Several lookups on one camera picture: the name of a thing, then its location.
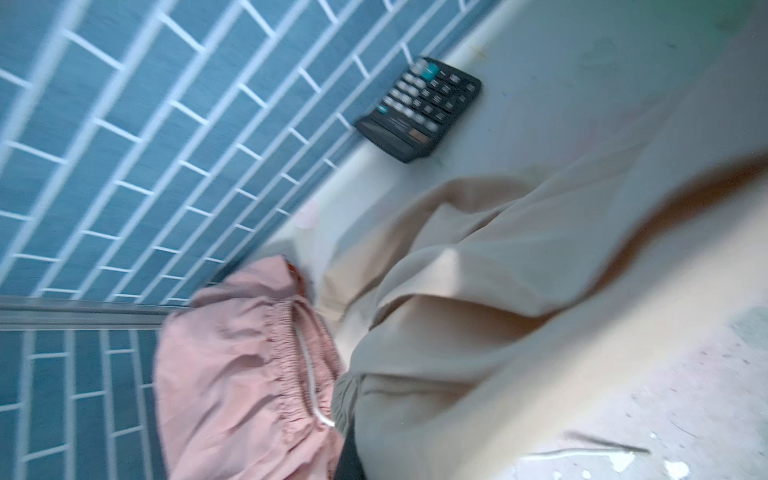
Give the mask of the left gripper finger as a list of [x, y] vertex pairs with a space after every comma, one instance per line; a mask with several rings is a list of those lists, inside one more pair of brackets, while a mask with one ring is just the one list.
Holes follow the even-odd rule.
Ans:
[[354, 423], [351, 423], [347, 430], [333, 479], [366, 480], [366, 474], [357, 451]]

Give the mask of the pink shorts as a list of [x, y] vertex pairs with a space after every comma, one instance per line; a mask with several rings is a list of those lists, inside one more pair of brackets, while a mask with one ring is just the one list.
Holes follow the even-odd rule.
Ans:
[[329, 479], [343, 438], [331, 400], [344, 370], [281, 256], [199, 290], [164, 321], [155, 412], [171, 479]]

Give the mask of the beige shorts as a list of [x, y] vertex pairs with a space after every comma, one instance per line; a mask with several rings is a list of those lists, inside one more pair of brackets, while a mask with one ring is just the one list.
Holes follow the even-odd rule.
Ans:
[[316, 307], [366, 479], [493, 479], [767, 287], [767, 5], [682, 97], [560, 170], [451, 180]]

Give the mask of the rainbow striped shorts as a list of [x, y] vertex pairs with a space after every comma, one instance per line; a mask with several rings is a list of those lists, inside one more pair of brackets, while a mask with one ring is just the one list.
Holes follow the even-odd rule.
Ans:
[[296, 284], [296, 291], [300, 296], [305, 296], [307, 293], [307, 287], [306, 287], [306, 281], [301, 274], [300, 270], [293, 265], [292, 263], [287, 263], [287, 268], [289, 270], [289, 273], [291, 275], [291, 278], [293, 279], [294, 283]]

